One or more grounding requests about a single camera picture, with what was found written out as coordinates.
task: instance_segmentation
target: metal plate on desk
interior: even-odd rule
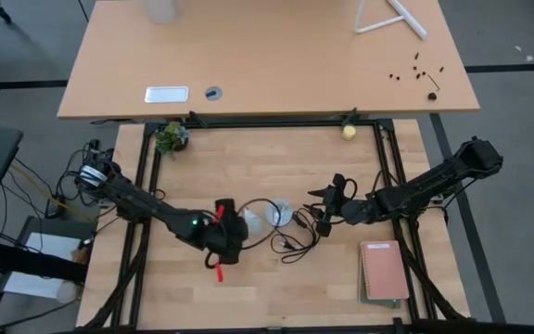
[[[185,103],[189,99],[189,87],[148,87],[146,103]]]

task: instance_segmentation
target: spiral notebook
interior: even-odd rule
[[[364,241],[360,244],[360,300],[400,307],[409,298],[399,243]]]

